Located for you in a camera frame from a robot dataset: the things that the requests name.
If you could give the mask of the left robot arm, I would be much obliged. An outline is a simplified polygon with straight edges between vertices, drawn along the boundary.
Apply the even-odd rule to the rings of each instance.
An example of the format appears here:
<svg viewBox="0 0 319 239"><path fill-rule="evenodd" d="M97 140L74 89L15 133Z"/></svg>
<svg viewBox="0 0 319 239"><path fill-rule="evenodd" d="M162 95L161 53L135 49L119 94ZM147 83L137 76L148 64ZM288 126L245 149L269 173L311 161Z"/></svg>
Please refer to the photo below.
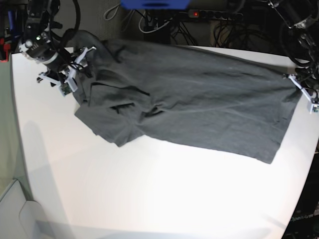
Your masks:
<svg viewBox="0 0 319 239"><path fill-rule="evenodd" d="M282 19L279 44L296 65L297 81L319 93L319 2L317 0L268 0Z"/></svg>

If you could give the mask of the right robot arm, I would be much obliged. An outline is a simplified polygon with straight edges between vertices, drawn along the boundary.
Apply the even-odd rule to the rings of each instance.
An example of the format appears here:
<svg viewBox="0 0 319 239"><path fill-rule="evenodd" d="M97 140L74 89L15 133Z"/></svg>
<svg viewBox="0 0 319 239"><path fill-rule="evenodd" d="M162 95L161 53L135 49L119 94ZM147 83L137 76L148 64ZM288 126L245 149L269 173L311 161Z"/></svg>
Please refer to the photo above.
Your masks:
<svg viewBox="0 0 319 239"><path fill-rule="evenodd" d="M76 13L75 26L65 31L62 37L53 29L62 24L54 17L59 12L59 0L30 0L27 5L27 19L18 47L27 58L46 66L45 76L64 82L71 70L82 72L84 66L76 62L75 55L65 46L79 30L81 11L78 1L73 1Z"/></svg>

